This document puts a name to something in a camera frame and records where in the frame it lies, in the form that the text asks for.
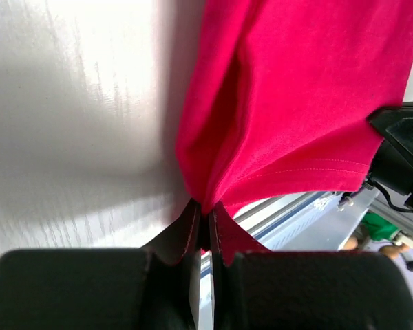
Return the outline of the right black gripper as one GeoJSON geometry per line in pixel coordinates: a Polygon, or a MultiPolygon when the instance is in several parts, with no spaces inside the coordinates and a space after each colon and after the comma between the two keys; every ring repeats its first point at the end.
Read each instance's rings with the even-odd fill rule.
{"type": "Polygon", "coordinates": [[[381,192],[391,209],[413,214],[413,102],[381,107],[367,121],[385,140],[366,182],[381,192]],[[392,202],[390,190],[406,197],[402,206],[392,202]]]}

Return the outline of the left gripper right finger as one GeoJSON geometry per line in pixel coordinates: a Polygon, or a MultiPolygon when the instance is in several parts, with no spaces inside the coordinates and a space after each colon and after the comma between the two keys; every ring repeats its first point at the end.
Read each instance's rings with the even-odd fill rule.
{"type": "Polygon", "coordinates": [[[219,203],[208,216],[215,329],[413,329],[413,297],[375,252],[274,252],[219,203]]]}

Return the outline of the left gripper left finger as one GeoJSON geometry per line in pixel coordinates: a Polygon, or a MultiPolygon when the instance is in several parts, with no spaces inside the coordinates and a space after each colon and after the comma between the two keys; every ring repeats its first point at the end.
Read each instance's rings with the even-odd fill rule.
{"type": "Polygon", "coordinates": [[[140,248],[0,256],[0,329],[197,329],[200,206],[140,248]]]}

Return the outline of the crimson red t-shirt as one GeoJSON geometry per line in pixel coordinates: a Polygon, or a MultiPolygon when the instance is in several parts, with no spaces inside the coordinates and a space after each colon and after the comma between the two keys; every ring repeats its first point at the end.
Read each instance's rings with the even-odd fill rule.
{"type": "Polygon", "coordinates": [[[355,191],[402,103],[413,1],[207,1],[176,155],[203,213],[355,191]]]}

